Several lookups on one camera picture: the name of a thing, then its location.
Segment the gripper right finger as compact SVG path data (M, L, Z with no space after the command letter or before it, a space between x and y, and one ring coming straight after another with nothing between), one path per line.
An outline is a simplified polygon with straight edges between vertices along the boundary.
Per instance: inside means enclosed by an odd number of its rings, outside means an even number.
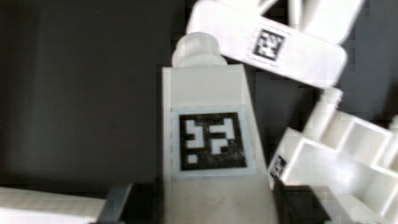
M358 224L325 186L273 183L279 224Z

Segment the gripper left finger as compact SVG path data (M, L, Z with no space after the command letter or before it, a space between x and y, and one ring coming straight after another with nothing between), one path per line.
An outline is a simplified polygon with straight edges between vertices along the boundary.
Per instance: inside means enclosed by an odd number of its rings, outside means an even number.
M161 224L156 182L112 185L94 224Z

